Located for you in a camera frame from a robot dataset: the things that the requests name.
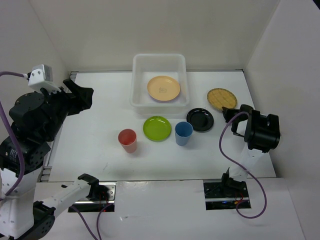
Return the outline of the round woven bamboo coaster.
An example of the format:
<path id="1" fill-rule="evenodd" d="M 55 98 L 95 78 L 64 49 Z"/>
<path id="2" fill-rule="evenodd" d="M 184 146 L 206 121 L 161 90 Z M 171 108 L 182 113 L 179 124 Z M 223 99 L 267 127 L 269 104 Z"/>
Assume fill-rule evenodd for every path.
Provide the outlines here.
<path id="1" fill-rule="evenodd" d="M 238 100 L 236 96 L 225 88 L 213 88 L 206 95 L 208 103 L 216 110 L 222 111 L 223 107 L 234 109 Z"/>

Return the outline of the black plastic plate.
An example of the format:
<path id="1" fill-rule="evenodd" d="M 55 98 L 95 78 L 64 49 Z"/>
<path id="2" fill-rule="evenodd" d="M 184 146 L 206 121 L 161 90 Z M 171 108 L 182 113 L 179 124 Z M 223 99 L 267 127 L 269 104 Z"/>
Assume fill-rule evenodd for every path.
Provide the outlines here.
<path id="1" fill-rule="evenodd" d="M 213 115 L 204 108 L 193 108 L 186 115 L 186 121 L 190 123 L 196 132 L 208 132 L 214 126 Z"/>

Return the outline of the orange plastic plate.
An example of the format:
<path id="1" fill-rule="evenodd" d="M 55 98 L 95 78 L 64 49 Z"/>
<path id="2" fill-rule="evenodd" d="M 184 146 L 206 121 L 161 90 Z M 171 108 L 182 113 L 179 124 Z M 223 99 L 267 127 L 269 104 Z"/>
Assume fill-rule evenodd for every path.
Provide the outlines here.
<path id="1" fill-rule="evenodd" d="M 147 83 L 148 94 L 161 101 L 169 101 L 176 98 L 180 91 L 181 87 L 178 81 L 166 75 L 155 76 Z"/>

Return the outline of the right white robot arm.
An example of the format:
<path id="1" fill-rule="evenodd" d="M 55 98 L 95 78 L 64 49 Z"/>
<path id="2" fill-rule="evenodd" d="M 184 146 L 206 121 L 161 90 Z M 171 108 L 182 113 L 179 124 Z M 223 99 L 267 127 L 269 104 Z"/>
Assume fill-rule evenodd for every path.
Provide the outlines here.
<path id="1" fill-rule="evenodd" d="M 246 104 L 239 109 L 223 106 L 222 114 L 227 126 L 219 138 L 219 150 L 234 166 L 222 175 L 219 191 L 229 197 L 245 187 L 247 177 L 252 176 L 250 171 L 257 161 L 278 146 L 281 138 L 280 121 L 277 115 L 263 115 Z M 222 140 L 228 126 L 231 126 L 233 135 L 242 137 L 245 142 L 238 160 L 231 159 L 222 150 Z"/>

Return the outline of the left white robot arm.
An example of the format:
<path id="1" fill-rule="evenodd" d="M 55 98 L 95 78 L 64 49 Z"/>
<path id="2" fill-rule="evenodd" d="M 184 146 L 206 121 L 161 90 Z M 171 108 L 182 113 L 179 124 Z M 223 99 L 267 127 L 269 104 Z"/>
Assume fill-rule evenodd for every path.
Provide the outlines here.
<path id="1" fill-rule="evenodd" d="M 56 218 L 79 199 L 94 200 L 100 193 L 99 180 L 80 175 L 61 192 L 45 200 L 34 199 L 38 177 L 49 143 L 67 116 L 90 109 L 94 90 L 70 79 L 55 93 L 46 88 L 20 96 L 9 115 L 9 136 L 0 145 L 0 235 L 10 240 L 38 240 L 52 228 Z"/>

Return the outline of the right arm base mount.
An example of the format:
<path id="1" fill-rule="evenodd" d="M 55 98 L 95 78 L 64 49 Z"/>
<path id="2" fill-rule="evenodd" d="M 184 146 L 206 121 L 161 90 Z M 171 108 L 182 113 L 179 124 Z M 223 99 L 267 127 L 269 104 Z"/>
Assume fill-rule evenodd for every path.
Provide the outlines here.
<path id="1" fill-rule="evenodd" d="M 250 198 L 246 187 L 242 190 L 226 188 L 218 181 L 203 182 L 205 208 L 213 210 L 233 210 L 240 203 L 239 209 L 250 209 Z"/>

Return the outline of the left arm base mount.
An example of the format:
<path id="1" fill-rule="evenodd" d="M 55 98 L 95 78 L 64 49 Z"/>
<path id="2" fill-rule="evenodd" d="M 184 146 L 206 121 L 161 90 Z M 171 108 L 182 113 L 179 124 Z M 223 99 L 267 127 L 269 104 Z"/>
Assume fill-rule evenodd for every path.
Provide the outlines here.
<path id="1" fill-rule="evenodd" d="M 100 192 L 93 198 L 81 198 L 72 206 L 81 213 L 99 213 L 104 207 L 103 212 L 115 211 L 116 182 L 101 182 Z"/>

